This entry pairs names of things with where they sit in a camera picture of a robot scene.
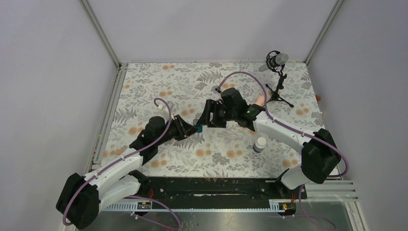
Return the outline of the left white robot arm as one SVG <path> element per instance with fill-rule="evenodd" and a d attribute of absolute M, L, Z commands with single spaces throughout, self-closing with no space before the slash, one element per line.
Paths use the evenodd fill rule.
<path fill-rule="evenodd" d="M 84 229 L 102 209 L 125 197 L 152 196 L 150 179 L 139 168 L 158 153 L 160 145 L 170 140 L 184 140 L 197 132 L 196 126 L 179 115 L 169 120 L 151 117 L 119 157 L 85 175 L 74 173 L 68 177 L 56 204 L 63 215 L 63 224 Z"/>

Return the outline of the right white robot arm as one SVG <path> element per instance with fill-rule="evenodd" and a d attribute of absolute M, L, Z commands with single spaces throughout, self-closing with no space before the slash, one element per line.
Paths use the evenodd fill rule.
<path fill-rule="evenodd" d="M 323 128 L 313 132 L 272 118 L 265 106 L 260 102 L 247 104 L 238 90 L 230 88 L 221 93 L 220 100 L 206 101 L 197 124 L 225 128 L 228 121 L 234 121 L 243 128 L 271 136 L 297 151 L 301 163 L 287 169 L 277 179 L 276 192 L 282 198 L 290 197 L 298 186 L 308 182 L 322 184 L 341 161 L 341 156 L 334 150 L 331 134 Z"/>

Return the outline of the white pill bottle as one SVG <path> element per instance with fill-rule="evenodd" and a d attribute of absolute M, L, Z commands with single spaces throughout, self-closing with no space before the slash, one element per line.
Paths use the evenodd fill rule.
<path fill-rule="evenodd" d="M 257 153 L 260 153 L 265 149 L 266 145 L 267 145 L 266 139 L 263 137 L 259 137 L 253 144 L 253 150 Z"/>

